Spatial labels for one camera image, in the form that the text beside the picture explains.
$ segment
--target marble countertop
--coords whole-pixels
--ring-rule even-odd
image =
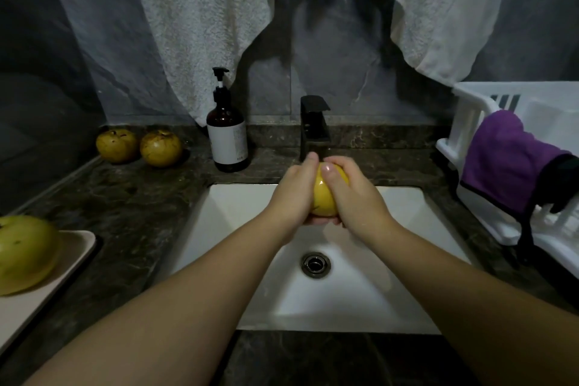
[[[514,265],[453,198],[444,171],[433,160],[431,144],[372,148],[392,144],[375,137],[376,144],[365,145],[360,143],[363,134],[350,136],[332,153],[353,157],[375,185],[422,188],[486,271],[574,311],[569,297],[565,300],[567,293],[552,285],[557,275],[547,282],[536,267]],[[422,141],[422,136],[418,133],[416,140]],[[206,140],[181,137],[189,156],[173,168],[154,169],[142,160],[116,166],[96,160],[27,207],[27,214],[46,218],[60,229],[94,232],[100,248],[0,358],[0,384],[21,384],[77,334],[145,290],[209,185],[277,183],[299,156],[299,148],[279,146],[294,144],[295,134],[275,141],[254,134],[263,146],[253,148],[250,166],[225,174],[215,168]],[[362,148],[345,148],[348,145]],[[218,375],[226,385],[476,384],[441,336],[241,331],[222,365]]]

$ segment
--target gray wall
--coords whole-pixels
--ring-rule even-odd
[[[167,85],[139,0],[62,0],[111,122],[190,122]],[[336,121],[451,119],[448,89],[415,73],[389,40],[391,0],[276,0],[244,54],[236,101],[253,121],[287,121],[306,93]],[[469,80],[576,80],[577,0],[503,0]]]
[[[90,159],[104,121],[59,0],[0,0],[0,214]]]

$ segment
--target beige tray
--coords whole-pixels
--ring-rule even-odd
[[[96,246],[92,232],[60,232],[64,240],[62,257],[47,279],[25,292],[0,296],[0,354]]]

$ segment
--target towel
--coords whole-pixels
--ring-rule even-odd
[[[579,191],[579,158],[535,139],[513,112],[499,110],[476,130],[460,184],[521,224],[517,256],[526,262],[533,245],[530,220],[537,205],[560,212]]]
[[[419,73],[452,86],[486,44],[501,0],[395,0],[391,38]]]
[[[235,79],[242,53],[271,22],[274,0],[141,0],[167,80],[200,125],[214,107],[211,68]]]

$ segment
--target soap dispenser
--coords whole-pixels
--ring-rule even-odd
[[[213,161],[219,171],[232,173],[249,165],[247,135],[242,112],[231,105],[231,92],[223,85],[226,68],[213,68],[217,87],[213,91],[215,108],[207,115],[207,131]]]

